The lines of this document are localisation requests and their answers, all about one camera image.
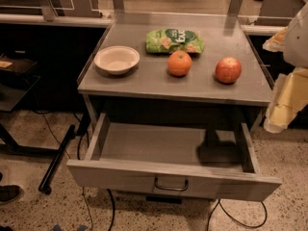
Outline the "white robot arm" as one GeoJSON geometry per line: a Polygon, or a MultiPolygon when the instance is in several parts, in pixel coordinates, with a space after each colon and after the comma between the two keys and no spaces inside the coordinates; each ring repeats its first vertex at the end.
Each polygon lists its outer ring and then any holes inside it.
{"type": "Polygon", "coordinates": [[[308,5],[286,28],[268,39],[263,48],[282,52],[284,61],[295,67],[288,75],[278,75],[266,111],[264,129],[280,133],[308,105],[308,5]]]}

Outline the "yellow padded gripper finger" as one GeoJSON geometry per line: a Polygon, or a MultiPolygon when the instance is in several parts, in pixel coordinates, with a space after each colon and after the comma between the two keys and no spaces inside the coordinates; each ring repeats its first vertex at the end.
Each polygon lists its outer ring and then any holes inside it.
{"type": "Polygon", "coordinates": [[[282,52],[285,47],[287,28],[283,28],[263,44],[263,48],[270,52],[282,52]]]}
{"type": "Polygon", "coordinates": [[[288,75],[279,74],[266,111],[264,129],[270,133],[286,130],[308,105],[308,69],[296,67],[288,75]]]}

